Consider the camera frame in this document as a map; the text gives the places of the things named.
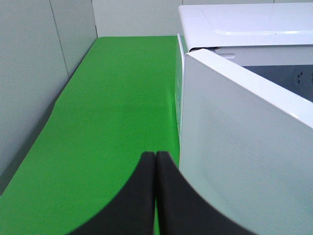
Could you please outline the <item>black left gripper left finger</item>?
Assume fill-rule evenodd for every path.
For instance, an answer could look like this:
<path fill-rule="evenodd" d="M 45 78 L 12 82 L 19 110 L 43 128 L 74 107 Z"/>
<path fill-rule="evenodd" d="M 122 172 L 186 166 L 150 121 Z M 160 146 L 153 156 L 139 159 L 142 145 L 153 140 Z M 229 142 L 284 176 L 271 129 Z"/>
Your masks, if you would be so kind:
<path fill-rule="evenodd" d="M 152 235 L 155 221 L 154 152 L 143 152 L 118 194 L 71 235 Z"/>

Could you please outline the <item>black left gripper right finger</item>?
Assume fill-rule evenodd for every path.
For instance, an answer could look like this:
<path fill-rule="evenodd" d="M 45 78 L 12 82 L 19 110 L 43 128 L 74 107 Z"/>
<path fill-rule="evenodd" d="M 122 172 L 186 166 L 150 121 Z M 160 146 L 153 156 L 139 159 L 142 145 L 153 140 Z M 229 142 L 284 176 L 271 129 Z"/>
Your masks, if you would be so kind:
<path fill-rule="evenodd" d="M 156 200 L 162 235 L 252 234 L 207 203 L 165 151 L 156 154 Z"/>

